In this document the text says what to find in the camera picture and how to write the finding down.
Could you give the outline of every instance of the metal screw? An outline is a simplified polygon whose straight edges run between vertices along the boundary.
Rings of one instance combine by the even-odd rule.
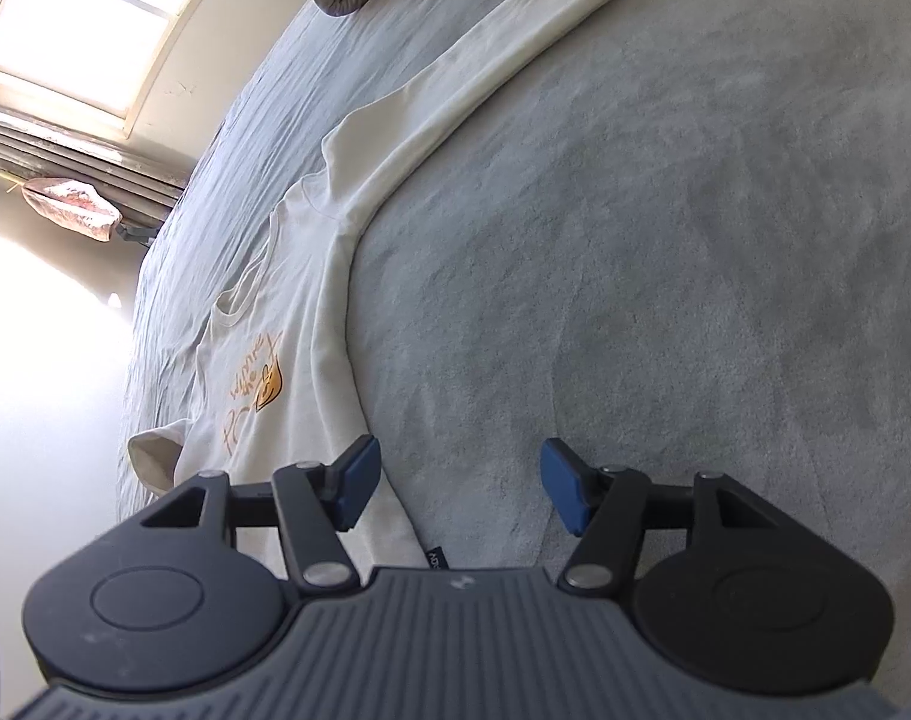
[[[302,578],[316,587],[337,587],[352,576],[352,570],[341,562],[313,562]]]
[[[566,581],[581,590],[598,590],[612,581],[612,572],[604,565],[584,562],[566,571]]]

